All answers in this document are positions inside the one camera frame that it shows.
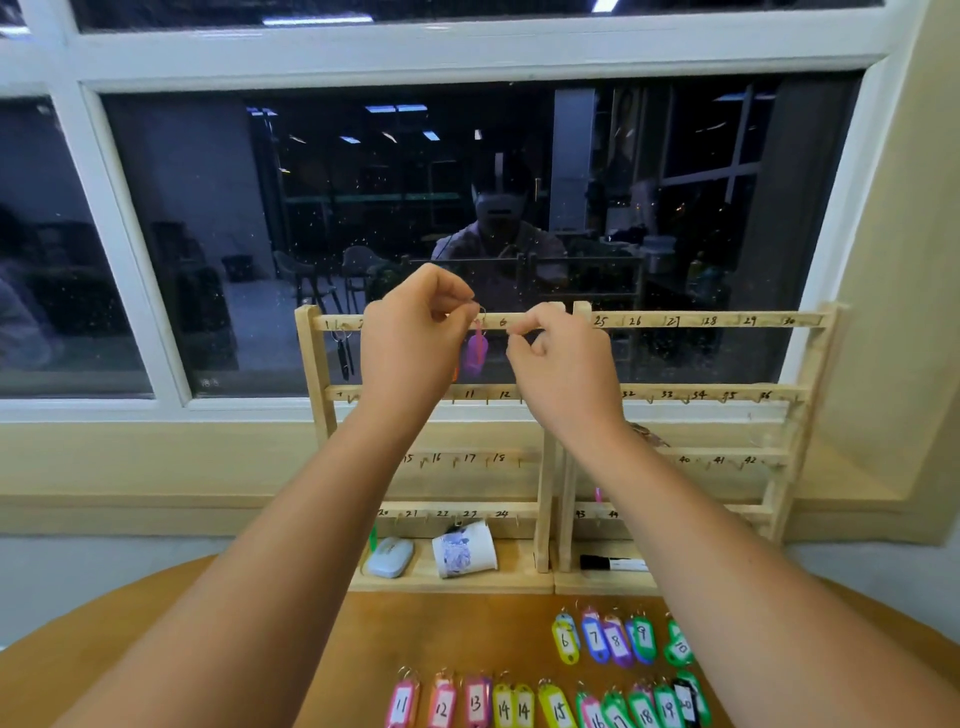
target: wooden rack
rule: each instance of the wooden rack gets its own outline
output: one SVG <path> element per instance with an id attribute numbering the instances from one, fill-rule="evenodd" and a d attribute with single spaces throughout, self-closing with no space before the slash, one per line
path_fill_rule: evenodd
<path id="1" fill-rule="evenodd" d="M 762 495 L 756 502 L 725 505 L 775 543 L 783 530 L 793 502 L 793 490 L 803 467 L 809 444 L 813 412 L 821 389 L 828 350 L 836 329 L 834 306 L 816 312 L 797 311 L 593 311 L 586 302 L 575 302 L 575 315 L 587 317 L 597 328 L 809 328 L 804 360 L 796 384 L 656 384 L 624 383 L 624 400 L 732 401 L 761 405 L 785 403 L 786 416 L 775 442 L 761 445 L 657 447 L 680 467 L 700 469 L 711 476 L 751 476 L 762 480 Z M 503 329 L 520 313 L 483 313 L 482 328 Z M 297 309 L 297 329 L 307 388 L 322 445 L 336 429 L 333 403 L 352 403 L 362 397 L 362 385 L 331 385 L 324 334 L 328 331 L 362 331 L 363 316 L 324 316 L 315 305 Z M 453 384 L 447 400 L 491 402 L 523 399 L 514 384 Z M 716 425 L 743 427 L 744 425 Z M 556 440 L 541 432 L 537 449 L 516 449 L 504 443 L 501 449 L 462 447 L 413 449 L 403 459 L 398 477 L 454 478 L 470 473 L 496 480 L 516 469 L 537 469 L 536 500 L 476 498 L 455 488 L 444 490 L 443 499 L 409 498 L 386 500 L 378 513 L 378 527 L 414 535 L 415 556 L 403 576 L 394 580 L 366 575 L 361 558 L 351 587 L 358 590 L 523 592 L 562 594 L 653 594 L 656 584 L 650 574 L 625 571 L 581 571 L 579 555 L 640 557 L 620 520 L 615 506 L 586 500 L 590 484 L 580 474 L 573 457 Z M 557 515 L 551 530 L 551 516 Z M 496 538 L 498 571 L 469 574 L 441 580 L 433 561 L 430 538 L 451 524 L 486 519 Z M 551 553 L 551 536 L 553 547 Z"/>

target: round table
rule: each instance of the round table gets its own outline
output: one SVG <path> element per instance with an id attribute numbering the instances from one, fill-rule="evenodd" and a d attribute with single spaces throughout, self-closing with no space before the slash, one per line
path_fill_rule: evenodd
<path id="1" fill-rule="evenodd" d="M 0 725 L 49 726 L 189 587 L 212 557 L 160 571 L 103 595 L 54 619 L 0 652 Z M 960 689 L 960 645 L 889 607 L 828 583 L 854 610 Z M 658 643 L 666 638 L 658 597 L 591 597 L 601 612 L 643 610 Z M 580 607 L 587 599 L 580 599 Z M 400 667 L 417 671 L 424 687 L 442 668 L 459 674 L 509 670 L 508 682 L 536 686 L 549 678 L 572 699 L 578 681 L 602 696 L 613 685 L 627 689 L 637 678 L 672 676 L 663 659 L 626 671 L 596 665 L 584 656 L 561 664 L 550 625 L 575 599 L 560 595 L 450 595 L 350 593 L 310 688 L 298 726 L 383 725 Z M 698 677 L 703 678 L 698 668 Z M 714 725 L 731 725 L 705 683 Z M 420 701 L 424 721 L 425 696 Z M 538 716 L 538 725 L 545 725 Z"/>

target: yellow key tag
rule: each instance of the yellow key tag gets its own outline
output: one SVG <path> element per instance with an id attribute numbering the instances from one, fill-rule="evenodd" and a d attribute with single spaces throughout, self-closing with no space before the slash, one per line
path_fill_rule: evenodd
<path id="1" fill-rule="evenodd" d="M 504 683 L 493 686 L 493 725 L 495 728 L 516 728 L 516 695 Z"/>
<path id="2" fill-rule="evenodd" d="M 517 685 L 514 690 L 516 701 L 516 728 L 534 728 L 534 692 L 526 685 Z"/>
<path id="3" fill-rule="evenodd" d="M 573 722 L 573 711 L 566 702 L 564 691 L 553 683 L 544 683 L 538 693 L 540 708 L 550 728 L 577 728 Z"/>
<path id="4" fill-rule="evenodd" d="M 557 619 L 553 623 L 553 641 L 557 645 L 560 659 L 567 665 L 576 665 L 580 662 L 580 648 L 577 647 L 577 638 L 573 629 L 565 621 Z"/>

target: marker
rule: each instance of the marker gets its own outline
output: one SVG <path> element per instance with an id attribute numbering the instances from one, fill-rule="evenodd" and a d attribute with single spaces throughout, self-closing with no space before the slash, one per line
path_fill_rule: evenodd
<path id="1" fill-rule="evenodd" d="M 584 571 L 649 571 L 643 559 L 618 559 L 606 556 L 580 555 L 580 569 Z"/>

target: purple key tag with number 8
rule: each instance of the purple key tag with number 8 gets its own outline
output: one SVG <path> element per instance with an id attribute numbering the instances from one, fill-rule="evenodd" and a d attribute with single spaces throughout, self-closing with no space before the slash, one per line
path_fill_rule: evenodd
<path id="1" fill-rule="evenodd" d="M 483 371 L 483 364 L 487 361 L 487 351 L 490 349 L 490 342 L 483 335 L 483 323 L 480 317 L 476 318 L 477 330 L 467 340 L 467 348 L 461 357 L 461 368 L 474 376 Z"/>
<path id="2" fill-rule="evenodd" d="M 603 634 L 607 638 L 613 661 L 621 667 L 633 667 L 634 655 L 630 651 L 630 642 L 619 617 L 610 615 L 603 618 Z"/>
<path id="3" fill-rule="evenodd" d="M 600 615 L 592 607 L 587 607 L 580 625 L 584 630 L 590 657 L 600 664 L 607 663 L 610 660 L 610 648 L 607 647 L 607 638 L 604 636 L 603 624 L 600 623 Z"/>

